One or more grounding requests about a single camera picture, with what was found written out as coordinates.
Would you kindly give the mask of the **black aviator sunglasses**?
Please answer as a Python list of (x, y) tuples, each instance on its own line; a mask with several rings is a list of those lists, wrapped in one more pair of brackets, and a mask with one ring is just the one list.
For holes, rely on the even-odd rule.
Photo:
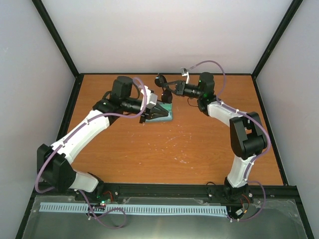
[(172, 103), (172, 93), (170, 90), (166, 89), (163, 85), (167, 83), (167, 80), (164, 75), (158, 74), (155, 77), (155, 84), (158, 87), (162, 88), (161, 101), (165, 104)]

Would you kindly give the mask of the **grey-green glasses case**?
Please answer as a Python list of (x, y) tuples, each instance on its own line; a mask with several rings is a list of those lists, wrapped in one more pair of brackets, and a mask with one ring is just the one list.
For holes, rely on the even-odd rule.
[(157, 103), (153, 108), (147, 109), (146, 122), (167, 122), (172, 121), (172, 104)]

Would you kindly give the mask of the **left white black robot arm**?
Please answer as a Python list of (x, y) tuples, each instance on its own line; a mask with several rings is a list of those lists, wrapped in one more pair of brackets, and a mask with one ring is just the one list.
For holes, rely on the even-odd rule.
[(75, 128), (50, 146), (43, 144), (38, 148), (36, 192), (76, 190), (86, 192), (92, 200), (101, 199), (104, 182), (91, 173), (72, 167), (80, 151), (118, 118), (139, 117), (140, 123), (144, 123), (168, 115), (168, 110), (158, 103), (154, 91), (139, 78), (118, 76), (111, 91), (105, 93)]

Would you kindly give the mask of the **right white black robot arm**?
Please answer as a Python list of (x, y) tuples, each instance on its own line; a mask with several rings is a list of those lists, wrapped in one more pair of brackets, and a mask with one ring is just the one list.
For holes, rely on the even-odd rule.
[(173, 95), (195, 98), (202, 113), (229, 127), (234, 160), (225, 178), (222, 195), (229, 202), (237, 200), (247, 189), (248, 177), (256, 158), (270, 143), (258, 113), (242, 112), (221, 101), (215, 95), (214, 76), (209, 72), (199, 75), (197, 85), (190, 84), (188, 80), (168, 82), (163, 75), (156, 77), (155, 84), (163, 90), (161, 100), (164, 103), (171, 103)]

